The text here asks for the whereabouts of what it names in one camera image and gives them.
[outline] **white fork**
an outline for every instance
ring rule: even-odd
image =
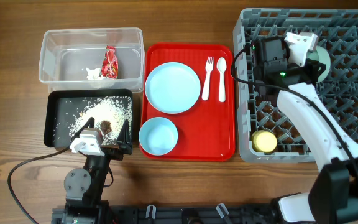
[[[208,97],[209,97],[209,81],[211,79],[211,72],[212,72],[213,68],[214,68],[214,58],[208,57],[208,59],[206,61],[206,65],[205,65],[206,77],[205,77],[205,83],[204,83],[204,87],[203,87],[203,94],[201,95],[201,98],[203,100],[208,100]]]

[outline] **plate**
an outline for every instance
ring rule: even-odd
[[[190,109],[200,97],[201,85],[189,66],[177,62],[164,63],[150,72],[145,84],[149,103],[167,114]]]
[[[139,131],[139,143],[151,155],[162,156],[178,142],[177,127],[167,118],[152,118]]]

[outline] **wooden table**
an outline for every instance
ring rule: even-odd
[[[0,223],[29,223],[7,188],[19,162],[50,154],[43,144],[48,89],[38,80],[45,31],[90,27],[140,27],[145,49],[156,42],[220,43],[232,49],[232,30],[246,7],[358,8],[358,1],[118,1],[0,0]],[[135,96],[135,121],[141,99]],[[249,164],[235,153],[228,162],[151,161],[135,142],[132,156],[112,161],[111,205],[241,205],[308,191],[315,163]],[[85,158],[66,153],[33,162],[12,179],[19,200],[40,223],[65,204],[63,179]]]

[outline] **plastic spoon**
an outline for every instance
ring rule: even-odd
[[[224,89],[224,72],[227,69],[226,60],[224,58],[219,58],[216,68],[218,69],[220,75],[219,80],[219,101],[225,102],[226,101],[226,94]]]

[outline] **dish rack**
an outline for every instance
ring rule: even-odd
[[[328,50],[331,71],[316,85],[320,100],[345,132],[358,142],[358,10],[325,9],[244,9],[233,30],[237,75],[254,80],[251,41],[284,36],[287,32],[314,32],[318,45]],[[237,125],[240,155],[247,162],[308,162],[314,157],[292,122],[262,101],[254,86],[239,83]],[[256,152],[250,135],[266,130],[277,137],[273,153]]]

